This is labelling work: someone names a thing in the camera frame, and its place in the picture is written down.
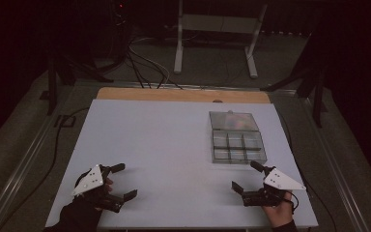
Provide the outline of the dark device with red light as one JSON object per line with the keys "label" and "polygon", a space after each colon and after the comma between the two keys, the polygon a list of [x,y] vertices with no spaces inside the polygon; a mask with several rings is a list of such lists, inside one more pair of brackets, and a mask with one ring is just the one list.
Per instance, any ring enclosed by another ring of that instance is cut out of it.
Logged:
{"label": "dark device with red light", "polygon": [[115,26],[128,22],[130,0],[110,0],[110,14]]}

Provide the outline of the person's right hand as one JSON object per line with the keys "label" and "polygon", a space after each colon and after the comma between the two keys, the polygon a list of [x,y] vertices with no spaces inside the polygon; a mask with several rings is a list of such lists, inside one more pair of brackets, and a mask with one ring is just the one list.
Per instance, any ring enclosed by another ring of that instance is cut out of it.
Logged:
{"label": "person's right hand", "polygon": [[262,210],[268,218],[272,229],[286,226],[294,221],[292,193],[286,191],[278,206],[263,206]]}

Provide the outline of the black metal stand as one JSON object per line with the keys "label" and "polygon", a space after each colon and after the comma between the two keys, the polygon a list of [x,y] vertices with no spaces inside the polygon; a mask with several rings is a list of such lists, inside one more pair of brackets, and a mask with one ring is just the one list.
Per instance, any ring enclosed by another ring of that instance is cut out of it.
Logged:
{"label": "black metal stand", "polygon": [[58,102],[57,97],[57,80],[60,79],[66,85],[73,85],[76,81],[76,77],[73,75],[73,71],[78,70],[85,73],[89,77],[95,79],[98,82],[111,83],[112,80],[105,78],[100,75],[94,69],[91,69],[76,59],[72,58],[69,54],[63,54],[59,52],[48,52],[47,53],[47,77],[48,77],[48,90],[44,93],[44,96],[48,99],[47,114],[51,115]]}
{"label": "black metal stand", "polygon": [[289,76],[271,86],[262,88],[262,91],[273,92],[300,79],[301,83],[296,94],[299,98],[308,98],[311,92],[314,92],[312,118],[319,128],[322,126],[322,96],[325,71],[328,66],[328,49],[326,35],[317,31],[313,32]]}

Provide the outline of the aluminium floor rail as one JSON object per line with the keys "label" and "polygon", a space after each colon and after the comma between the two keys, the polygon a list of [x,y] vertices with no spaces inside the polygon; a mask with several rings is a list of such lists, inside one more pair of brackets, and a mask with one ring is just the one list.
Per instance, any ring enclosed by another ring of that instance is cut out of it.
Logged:
{"label": "aluminium floor rail", "polygon": [[43,91],[32,88],[0,129],[0,223],[71,91],[71,86],[62,86],[48,114],[48,102],[39,99]]}
{"label": "aluminium floor rail", "polygon": [[318,143],[322,149],[322,153],[328,163],[330,176],[335,183],[336,189],[340,195],[342,203],[347,211],[350,221],[356,232],[370,232],[366,220],[360,212],[359,206],[354,198],[354,195],[346,182],[346,179],[340,170],[340,166],[328,145],[328,141],[323,135],[323,131],[314,122],[312,112],[313,106],[309,99],[300,99],[300,104],[305,112],[308,122],[311,124],[314,134],[317,137]]}

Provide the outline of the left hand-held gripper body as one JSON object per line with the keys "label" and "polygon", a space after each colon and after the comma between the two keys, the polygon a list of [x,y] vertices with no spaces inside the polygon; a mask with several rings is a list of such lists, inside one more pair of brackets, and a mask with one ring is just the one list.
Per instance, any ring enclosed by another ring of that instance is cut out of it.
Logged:
{"label": "left hand-held gripper body", "polygon": [[[73,197],[82,197],[85,201],[95,204],[97,197],[95,195],[95,189],[101,187],[104,181],[108,178],[108,175],[112,173],[110,171],[111,166],[104,166],[96,164],[89,171],[83,173],[76,181],[74,190],[71,195]],[[124,204],[123,198],[111,194],[105,196],[106,206],[104,210],[119,213],[121,207]]]}

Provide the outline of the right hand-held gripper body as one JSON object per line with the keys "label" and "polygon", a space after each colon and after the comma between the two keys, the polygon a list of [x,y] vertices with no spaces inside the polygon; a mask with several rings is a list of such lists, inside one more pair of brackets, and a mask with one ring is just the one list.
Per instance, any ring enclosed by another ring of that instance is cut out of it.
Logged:
{"label": "right hand-held gripper body", "polygon": [[306,190],[304,184],[284,174],[276,167],[264,166],[263,186],[257,191],[243,190],[242,200],[248,206],[278,206],[289,190]]}

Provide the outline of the person's left hand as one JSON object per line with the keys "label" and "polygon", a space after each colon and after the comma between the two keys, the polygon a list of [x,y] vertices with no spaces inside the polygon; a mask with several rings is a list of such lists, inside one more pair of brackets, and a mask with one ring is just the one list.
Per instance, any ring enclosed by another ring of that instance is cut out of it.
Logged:
{"label": "person's left hand", "polygon": [[94,204],[94,206],[97,211],[102,211],[104,207],[106,206],[105,196],[108,195],[110,191],[112,190],[112,187],[111,187],[112,184],[113,184],[113,181],[107,178],[101,187],[98,187],[95,189],[95,195],[98,200]]}

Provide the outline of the white metal stand frame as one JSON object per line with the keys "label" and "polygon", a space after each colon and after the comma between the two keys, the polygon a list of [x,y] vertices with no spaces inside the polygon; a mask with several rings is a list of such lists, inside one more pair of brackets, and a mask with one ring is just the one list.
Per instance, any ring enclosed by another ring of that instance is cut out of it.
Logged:
{"label": "white metal stand frame", "polygon": [[250,34],[251,42],[244,48],[244,56],[249,76],[258,77],[258,71],[254,60],[254,49],[258,41],[263,20],[268,8],[266,3],[260,5],[258,14],[254,17],[237,17],[208,14],[185,14],[184,0],[179,0],[178,25],[177,25],[177,48],[174,60],[174,73],[180,74],[183,67],[183,32],[184,30],[197,32],[224,32]]}

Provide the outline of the clear plastic compartment box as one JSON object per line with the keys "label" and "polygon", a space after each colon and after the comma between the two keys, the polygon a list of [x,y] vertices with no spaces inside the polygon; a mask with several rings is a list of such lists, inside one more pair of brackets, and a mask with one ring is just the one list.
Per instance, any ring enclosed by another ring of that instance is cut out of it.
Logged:
{"label": "clear plastic compartment box", "polygon": [[267,162],[263,137],[251,113],[210,111],[209,116],[214,163]]}

